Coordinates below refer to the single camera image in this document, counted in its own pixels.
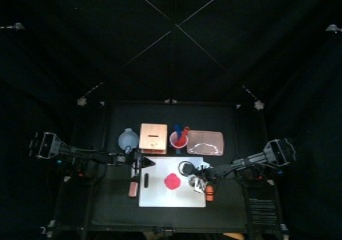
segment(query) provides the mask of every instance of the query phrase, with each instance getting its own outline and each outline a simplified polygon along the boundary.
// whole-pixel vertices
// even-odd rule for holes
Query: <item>table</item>
[[[126,128],[132,128],[139,135],[142,123],[167,124],[168,135],[175,124],[190,126],[194,130],[222,132],[223,156],[203,156],[204,161],[214,167],[258,153],[267,142],[263,114],[251,104],[236,106],[116,101],[103,107],[85,108],[80,112],[72,145],[122,152],[118,144],[119,135]],[[182,152],[182,155],[190,156],[184,150]],[[175,155],[174,148],[168,147],[167,156]],[[61,187],[64,190],[59,197],[56,217],[60,224],[69,225],[68,228],[81,231],[247,231],[243,189],[235,179],[222,181],[215,201],[207,203],[206,208],[162,208],[139,207],[139,198],[128,197],[130,167],[101,167],[99,175],[100,180],[96,184],[84,187],[83,190],[76,190],[71,186]],[[83,195],[83,198],[75,198],[76,195]],[[67,216],[72,203],[79,213]]]

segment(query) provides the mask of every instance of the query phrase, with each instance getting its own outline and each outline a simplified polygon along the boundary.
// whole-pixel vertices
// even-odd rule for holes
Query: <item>metal rod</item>
[[[226,72],[228,72],[228,69],[220,64],[220,62],[215,59],[215,57],[210,54],[210,52],[202,47],[202,45],[196,42],[196,40],[190,36],[190,34],[184,31],[184,29],[176,24],[175,25],[178,29],[183,32],[183,34],[188,37],[188,39],[195,43],[195,45],[199,47],[199,49],[207,54],[207,56],[211,58],[211,60],[215,62],[215,64],[219,66],[220,69],[223,69]],[[252,94],[250,89],[246,87],[246,85],[240,85],[242,89],[251,95],[251,97],[255,100],[259,100],[258,97]]]
[[[178,25],[183,25],[215,0],[210,0]]]
[[[128,61],[123,64],[123,66],[114,72],[114,73],[119,73],[124,68],[126,66],[142,55],[146,53],[146,51],[171,33],[171,31],[168,31],[162,37],[158,38],[158,40],[142,51],[138,53],[138,55]]]
[[[148,1],[148,0],[144,0],[147,3],[148,3],[148,5],[164,16],[164,18],[167,19],[167,20],[171,20],[168,17],[167,17],[167,15],[158,9],[158,7]]]

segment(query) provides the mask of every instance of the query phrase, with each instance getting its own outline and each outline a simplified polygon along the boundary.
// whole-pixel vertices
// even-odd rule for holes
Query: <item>black enclosure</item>
[[[151,104],[163,104],[170,125],[174,109],[191,111],[198,127],[234,125],[224,141],[234,137],[236,154],[291,137],[298,161],[278,182],[283,221],[293,239],[341,239],[341,8],[342,0],[0,0],[0,239],[41,239],[59,201],[56,164],[28,157],[33,133],[118,149],[126,119],[108,111],[138,127],[139,116],[158,111]]]

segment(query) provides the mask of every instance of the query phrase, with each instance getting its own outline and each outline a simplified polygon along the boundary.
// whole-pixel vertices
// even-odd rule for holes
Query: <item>dark table surface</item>
[[[218,168],[238,157],[260,152],[267,142],[263,115],[251,105],[114,102],[80,112],[72,145],[123,152],[118,144],[119,135],[126,128],[139,135],[142,123],[167,124],[168,135],[175,124],[190,126],[192,130],[222,132],[223,156],[203,156],[204,161]],[[175,150],[168,147],[166,156],[174,155]],[[182,155],[191,156],[186,149]],[[93,228],[151,231],[151,228],[160,227],[179,232],[246,231],[243,190],[235,179],[222,180],[215,201],[207,202],[204,208],[139,207],[139,197],[128,197],[130,180],[130,167],[107,166],[93,195],[89,221]]]

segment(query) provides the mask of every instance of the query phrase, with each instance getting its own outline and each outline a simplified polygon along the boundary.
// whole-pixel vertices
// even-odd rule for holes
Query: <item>black object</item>
[[[59,139],[55,133],[36,133],[29,143],[29,156],[48,160],[57,157],[59,155],[64,155],[64,157],[59,158],[79,158],[115,166],[134,163],[136,170],[155,165],[150,159],[142,156],[142,153],[138,151],[138,149],[132,149],[128,154],[116,154],[101,152],[99,150],[80,149],[73,146],[68,146]]]
[[[144,188],[148,188],[148,173],[144,174]]]
[[[231,168],[239,171],[255,164],[271,164],[275,167],[282,167],[295,160],[295,149],[290,141],[275,139],[266,144],[263,152],[235,160]]]

